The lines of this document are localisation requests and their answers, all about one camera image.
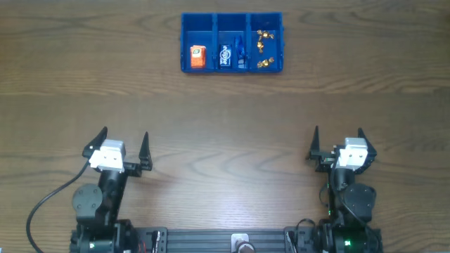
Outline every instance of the wooden surface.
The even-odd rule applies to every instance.
[[[182,12],[283,11],[281,74],[187,75]],[[448,0],[0,1],[0,247],[32,252],[31,208],[84,164],[103,126],[136,161],[145,131],[155,169],[129,179],[135,226],[282,228],[327,217],[325,174],[304,161],[314,126],[330,150],[363,127],[378,149],[357,181],[378,197],[385,252],[450,250]],[[32,232],[67,252],[72,194]]]

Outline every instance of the blue tray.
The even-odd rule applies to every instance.
[[[275,35],[264,39],[264,52],[259,53],[257,30]],[[283,70],[283,14],[282,13],[183,13],[181,15],[181,71],[206,72],[257,72],[271,73]],[[234,46],[236,36],[241,36],[245,48],[244,68],[238,68],[238,56]],[[231,68],[220,68],[219,45],[232,45]],[[191,68],[191,46],[206,46],[206,67]],[[261,60],[274,57],[269,67],[258,68]]]

